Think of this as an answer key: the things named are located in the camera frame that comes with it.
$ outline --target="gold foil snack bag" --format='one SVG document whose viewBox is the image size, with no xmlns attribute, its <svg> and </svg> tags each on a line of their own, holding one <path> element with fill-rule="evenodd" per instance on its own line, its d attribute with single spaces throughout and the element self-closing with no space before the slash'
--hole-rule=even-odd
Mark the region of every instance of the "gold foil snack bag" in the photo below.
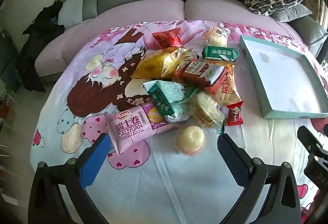
<svg viewBox="0 0 328 224">
<path fill-rule="evenodd" d="M 168 47 L 163 50 L 149 50 L 139 62 L 133 79 L 160 79 L 167 78 L 189 52 L 189 49 Z"/>
</svg>

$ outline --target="blanket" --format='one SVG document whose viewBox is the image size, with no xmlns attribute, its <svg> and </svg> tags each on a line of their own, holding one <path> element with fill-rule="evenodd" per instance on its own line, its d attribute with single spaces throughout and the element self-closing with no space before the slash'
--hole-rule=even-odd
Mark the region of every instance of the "blanket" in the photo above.
<svg viewBox="0 0 328 224">
<path fill-rule="evenodd" d="M 149 49 L 160 49 L 151 35 L 180 27 L 185 48 L 201 51 L 202 33 L 213 22 L 160 21 L 112 28 L 87 43 L 55 84 L 39 117 L 31 145 L 31 164 L 49 166 L 78 157 L 101 133 L 107 133 L 104 115 L 117 113 L 150 100 L 143 79 L 131 75 Z M 240 36 L 272 41 L 304 54 L 325 90 L 327 77 L 307 47 L 292 36 L 257 28 L 215 23 L 229 28 L 228 47 L 239 47 Z M 235 81 L 244 100 L 244 124 L 226 127 L 226 133 L 253 157 L 266 164 L 288 161 L 298 184 L 301 206 L 308 208 L 317 187 L 303 173 L 307 151 L 297 140 L 305 125 L 327 147 L 308 119 L 264 119 L 255 85 L 243 55 L 237 59 Z M 205 150 L 194 157 L 177 154 L 175 130 L 135 143 L 123 155 L 108 153 L 96 180 L 87 192 L 110 223 L 219 223 L 236 202 L 243 188 L 234 181 L 220 156 L 215 135 L 208 134 Z M 265 199 L 265 190 L 249 218 L 254 221 Z M 69 206 L 67 194 L 64 198 Z"/>
</svg>

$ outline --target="small red candy wrapper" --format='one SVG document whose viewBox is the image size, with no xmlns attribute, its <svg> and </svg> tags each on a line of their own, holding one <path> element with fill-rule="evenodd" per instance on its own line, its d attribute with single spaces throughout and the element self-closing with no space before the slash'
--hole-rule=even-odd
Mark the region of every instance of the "small red candy wrapper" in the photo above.
<svg viewBox="0 0 328 224">
<path fill-rule="evenodd" d="M 152 35 L 158 41 L 158 43 L 163 49 L 168 47 L 183 48 L 180 39 L 180 32 L 181 32 L 181 28 L 175 28 L 173 30 L 169 30 L 165 32 L 152 33 Z"/>
<path fill-rule="evenodd" d="M 241 125 L 244 123 L 240 115 L 243 102 L 244 101 L 240 101 L 238 103 L 234 103 L 227 106 L 227 108 L 229 108 L 229 113 L 228 119 L 226 121 L 226 126 Z"/>
</svg>

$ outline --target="green and white wrapper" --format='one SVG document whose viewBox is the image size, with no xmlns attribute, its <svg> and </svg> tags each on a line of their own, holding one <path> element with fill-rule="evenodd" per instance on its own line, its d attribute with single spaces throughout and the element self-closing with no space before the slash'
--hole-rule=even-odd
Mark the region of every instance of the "green and white wrapper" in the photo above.
<svg viewBox="0 0 328 224">
<path fill-rule="evenodd" d="M 142 86 L 152 96 L 159 113 L 168 122 L 184 121 L 190 117 L 188 100 L 196 93 L 196 87 L 164 80 L 152 80 Z"/>
<path fill-rule="evenodd" d="M 234 48 L 206 46 L 202 52 L 203 58 L 209 60 L 234 62 L 239 56 L 239 52 Z"/>
</svg>

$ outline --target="snack package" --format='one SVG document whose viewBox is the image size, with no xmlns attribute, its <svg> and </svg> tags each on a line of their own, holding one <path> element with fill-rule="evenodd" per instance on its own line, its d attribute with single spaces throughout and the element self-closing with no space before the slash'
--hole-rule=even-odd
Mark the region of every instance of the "snack package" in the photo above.
<svg viewBox="0 0 328 224">
<path fill-rule="evenodd" d="M 171 78 L 172 79 L 179 78 L 179 76 L 181 75 L 181 73 L 183 73 L 185 71 L 185 69 L 187 68 L 187 66 L 192 61 L 196 61 L 197 58 L 198 58 L 198 54 L 197 54 L 196 51 L 190 51 L 190 52 L 188 52 L 186 54 L 186 56 L 183 58 L 182 62 L 177 66 L 177 69 L 172 74 Z"/>
<path fill-rule="evenodd" d="M 226 126 L 241 125 L 244 123 L 240 115 L 243 102 L 244 101 L 240 101 L 238 103 L 227 106 L 227 108 L 229 108 L 229 113 L 228 113 L 228 119 L 226 121 Z"/>
<path fill-rule="evenodd" d="M 229 35 L 229 29 L 214 25 L 212 28 L 207 28 L 203 33 L 202 41 L 205 41 L 207 45 L 227 47 Z"/>
<path fill-rule="evenodd" d="M 206 46 L 202 55 L 204 59 L 234 62 L 239 56 L 239 52 L 235 48 Z"/>
<path fill-rule="evenodd" d="M 224 115 L 220 105 L 206 92 L 195 94 L 191 99 L 192 117 L 201 126 L 215 128 L 222 126 Z"/>
<path fill-rule="evenodd" d="M 227 71 L 225 66 L 192 61 L 183 72 L 176 75 L 185 84 L 195 85 L 215 94 L 224 81 Z"/>
<path fill-rule="evenodd" d="M 154 80 L 169 77 L 188 52 L 189 49 L 178 47 L 158 51 L 148 50 L 132 74 L 132 78 Z"/>
<path fill-rule="evenodd" d="M 169 47 L 183 47 L 180 39 L 181 28 L 175 28 L 173 30 L 152 33 L 156 41 L 160 46 L 165 49 Z"/>
<path fill-rule="evenodd" d="M 231 62 L 231 61 L 217 61 L 217 60 L 210 60 L 210 59 L 203 59 L 204 63 L 212 63 L 212 64 L 217 64 L 220 66 L 229 66 L 229 65 L 236 65 L 236 62 Z"/>
<path fill-rule="evenodd" d="M 206 145 L 204 131 L 195 125 L 182 126 L 177 131 L 175 148 L 180 155 L 194 156 L 200 153 Z"/>
<path fill-rule="evenodd" d="M 108 134 L 116 153 L 122 154 L 133 143 L 179 127 L 167 122 L 153 102 L 135 106 L 117 114 L 106 114 Z"/>
<path fill-rule="evenodd" d="M 223 65 L 225 61 L 210 61 L 211 64 Z M 229 105 L 238 103 L 241 101 L 240 96 L 237 92 L 235 84 L 235 76 L 233 74 L 234 65 L 225 65 L 228 69 L 227 77 L 222 82 L 222 85 L 218 89 L 213 98 L 218 102 L 219 105 Z"/>
<path fill-rule="evenodd" d="M 196 93 L 196 87 L 163 80 L 145 82 L 142 86 L 168 122 L 184 121 L 190 117 L 188 99 Z"/>
</svg>

